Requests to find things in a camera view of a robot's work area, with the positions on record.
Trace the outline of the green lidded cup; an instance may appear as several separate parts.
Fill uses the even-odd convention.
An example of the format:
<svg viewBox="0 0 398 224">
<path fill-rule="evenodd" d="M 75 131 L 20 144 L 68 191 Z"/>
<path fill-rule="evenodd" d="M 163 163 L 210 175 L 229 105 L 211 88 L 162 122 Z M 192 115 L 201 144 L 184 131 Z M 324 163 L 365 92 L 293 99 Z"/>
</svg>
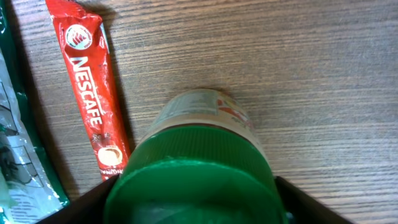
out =
<svg viewBox="0 0 398 224">
<path fill-rule="evenodd" d="M 287 223 L 251 120 L 228 95 L 170 100 L 111 189 L 105 223 Z"/>
</svg>

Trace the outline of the green sponge package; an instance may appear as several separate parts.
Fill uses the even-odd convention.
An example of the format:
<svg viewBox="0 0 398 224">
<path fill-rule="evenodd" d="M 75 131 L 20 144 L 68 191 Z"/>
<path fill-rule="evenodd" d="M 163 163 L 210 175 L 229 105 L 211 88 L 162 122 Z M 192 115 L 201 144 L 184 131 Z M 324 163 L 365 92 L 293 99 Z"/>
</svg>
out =
<svg viewBox="0 0 398 224">
<path fill-rule="evenodd" d="M 1 223 L 37 223 L 70 203 L 37 134 L 1 3 Z"/>
</svg>

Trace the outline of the red coffee stick sachet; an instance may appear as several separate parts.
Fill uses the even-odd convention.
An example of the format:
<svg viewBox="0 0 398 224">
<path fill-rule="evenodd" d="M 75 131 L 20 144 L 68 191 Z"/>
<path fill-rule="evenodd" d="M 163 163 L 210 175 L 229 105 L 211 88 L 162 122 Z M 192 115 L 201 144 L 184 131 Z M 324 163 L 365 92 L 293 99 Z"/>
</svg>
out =
<svg viewBox="0 0 398 224">
<path fill-rule="evenodd" d="M 46 5 L 101 178 L 120 175 L 131 152 L 103 20 L 74 1 Z"/>
</svg>

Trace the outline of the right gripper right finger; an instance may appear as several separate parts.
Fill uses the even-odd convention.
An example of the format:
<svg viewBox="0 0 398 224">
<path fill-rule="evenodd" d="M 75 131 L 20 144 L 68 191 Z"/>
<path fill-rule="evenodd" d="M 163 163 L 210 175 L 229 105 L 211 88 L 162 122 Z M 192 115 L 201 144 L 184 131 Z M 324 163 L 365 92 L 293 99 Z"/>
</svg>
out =
<svg viewBox="0 0 398 224">
<path fill-rule="evenodd" d="M 289 223 L 353 224 L 353 222 L 324 206 L 288 180 L 277 176 L 275 184 L 289 214 Z"/>
</svg>

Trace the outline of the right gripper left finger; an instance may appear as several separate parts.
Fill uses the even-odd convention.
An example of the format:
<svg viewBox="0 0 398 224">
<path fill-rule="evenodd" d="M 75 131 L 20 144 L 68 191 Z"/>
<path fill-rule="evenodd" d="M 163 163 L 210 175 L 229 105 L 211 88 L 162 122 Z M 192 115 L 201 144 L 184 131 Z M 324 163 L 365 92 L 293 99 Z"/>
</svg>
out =
<svg viewBox="0 0 398 224">
<path fill-rule="evenodd" d="M 105 180 L 70 205 L 44 218 L 37 224 L 103 224 L 103 212 L 111 189 L 119 176 Z"/>
</svg>

